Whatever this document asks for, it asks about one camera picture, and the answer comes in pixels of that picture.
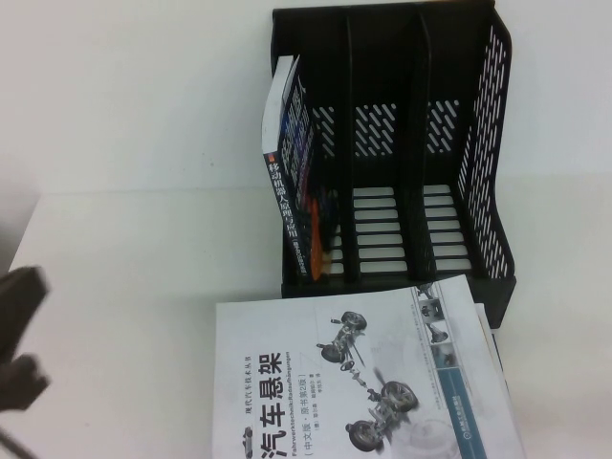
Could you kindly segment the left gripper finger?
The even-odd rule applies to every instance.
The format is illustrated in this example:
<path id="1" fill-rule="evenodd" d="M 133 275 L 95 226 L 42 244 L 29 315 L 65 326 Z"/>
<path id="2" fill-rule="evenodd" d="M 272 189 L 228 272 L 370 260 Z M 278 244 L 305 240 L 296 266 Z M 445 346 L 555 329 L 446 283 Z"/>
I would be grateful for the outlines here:
<path id="1" fill-rule="evenodd" d="M 40 267 L 21 267 L 1 275 L 2 364 L 13 360 L 19 341 L 48 292 Z"/>
<path id="2" fill-rule="evenodd" d="M 35 355 L 1 363 L 1 411 L 25 411 L 48 388 L 49 378 Z"/>

